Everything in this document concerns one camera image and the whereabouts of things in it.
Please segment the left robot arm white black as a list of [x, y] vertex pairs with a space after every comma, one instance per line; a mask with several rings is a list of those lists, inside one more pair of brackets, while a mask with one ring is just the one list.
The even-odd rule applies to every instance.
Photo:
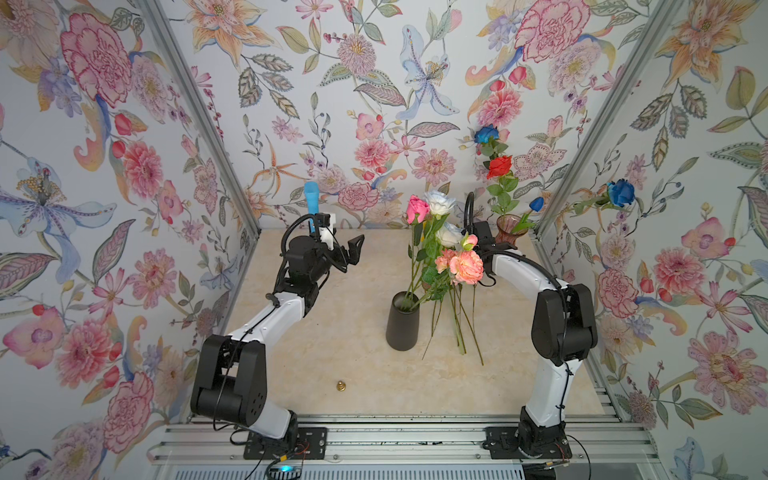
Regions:
[[208, 337], [190, 398], [191, 412], [213, 425], [246, 429], [265, 449], [293, 451], [297, 415], [269, 399], [268, 353], [314, 307], [333, 269], [359, 263], [365, 237], [342, 245], [330, 214], [305, 214], [281, 238], [281, 264], [269, 304], [242, 327]]

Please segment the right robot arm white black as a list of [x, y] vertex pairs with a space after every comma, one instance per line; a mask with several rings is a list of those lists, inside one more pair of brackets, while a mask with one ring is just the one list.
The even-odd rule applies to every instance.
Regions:
[[531, 398], [515, 427], [488, 427], [482, 448], [493, 459], [565, 462], [572, 457], [566, 435], [566, 402], [574, 376], [598, 343], [590, 289], [569, 284], [536, 261], [498, 243], [486, 221], [474, 220], [475, 195], [466, 197], [464, 231], [478, 237], [473, 252], [486, 275], [503, 279], [535, 302], [531, 341], [540, 356]]

